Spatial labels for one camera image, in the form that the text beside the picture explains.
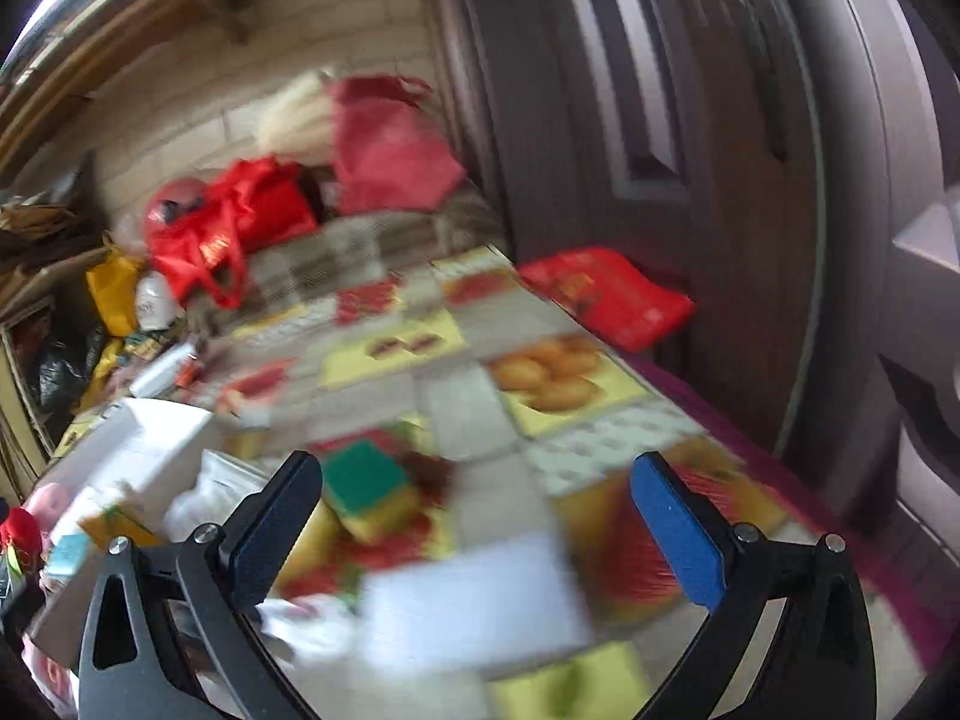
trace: wall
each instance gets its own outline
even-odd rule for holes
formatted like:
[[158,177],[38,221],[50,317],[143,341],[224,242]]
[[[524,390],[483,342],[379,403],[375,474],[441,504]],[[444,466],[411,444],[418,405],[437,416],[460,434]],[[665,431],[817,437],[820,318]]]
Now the wall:
[[14,187],[38,191],[93,148],[100,201],[117,220],[170,177],[255,155],[264,98],[303,71],[333,65],[434,81],[419,0],[253,0],[242,16],[247,45],[204,22],[141,56]]

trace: red packaging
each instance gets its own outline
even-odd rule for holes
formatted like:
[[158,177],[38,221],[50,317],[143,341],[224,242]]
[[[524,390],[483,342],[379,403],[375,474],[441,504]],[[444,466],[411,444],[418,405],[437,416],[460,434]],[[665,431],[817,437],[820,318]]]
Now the red packaging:
[[652,346],[693,313],[690,298],[658,287],[608,248],[565,251],[522,266],[520,277],[587,330],[628,352]]
[[430,91],[407,76],[355,76],[335,85],[341,214],[433,211],[462,183],[466,171],[418,108]]

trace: pink bag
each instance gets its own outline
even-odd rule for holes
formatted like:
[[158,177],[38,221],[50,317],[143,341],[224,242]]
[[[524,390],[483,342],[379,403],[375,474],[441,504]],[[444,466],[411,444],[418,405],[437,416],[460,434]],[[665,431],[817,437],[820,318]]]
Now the pink bag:
[[341,214],[433,211],[462,183],[466,171],[418,108],[429,92],[425,81],[407,76],[357,76],[335,85]]

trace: purple tablecloth edge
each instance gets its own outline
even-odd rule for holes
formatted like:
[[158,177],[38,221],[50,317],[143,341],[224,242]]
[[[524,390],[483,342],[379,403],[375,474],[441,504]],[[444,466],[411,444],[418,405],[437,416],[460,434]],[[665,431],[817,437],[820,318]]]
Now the purple tablecloth edge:
[[947,630],[947,626],[935,621],[920,607],[912,590],[882,562],[870,544],[856,533],[845,529],[836,514],[825,506],[810,488],[779,461],[752,443],[690,386],[649,360],[635,355],[626,355],[624,360],[703,425],[715,440],[745,461],[751,478],[774,488],[808,524],[822,528],[825,532],[841,533],[851,548],[858,573],[872,581],[896,610],[896,615],[916,648],[923,666],[930,669],[937,664],[952,631]]

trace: white bag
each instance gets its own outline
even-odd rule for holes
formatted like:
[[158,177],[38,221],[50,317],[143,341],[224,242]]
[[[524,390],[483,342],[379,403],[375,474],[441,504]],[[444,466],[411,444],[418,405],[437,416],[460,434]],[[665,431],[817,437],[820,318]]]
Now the white bag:
[[222,452],[205,449],[201,462],[195,488],[177,496],[163,517],[170,541],[186,541],[190,533],[206,522],[223,525],[240,501],[259,493],[270,480],[249,464]]
[[260,116],[261,153],[309,167],[333,161],[334,106],[326,93],[331,79],[324,71],[311,71],[277,92]]
[[156,271],[147,271],[136,283],[133,307],[141,330],[166,330],[184,312],[163,274]]

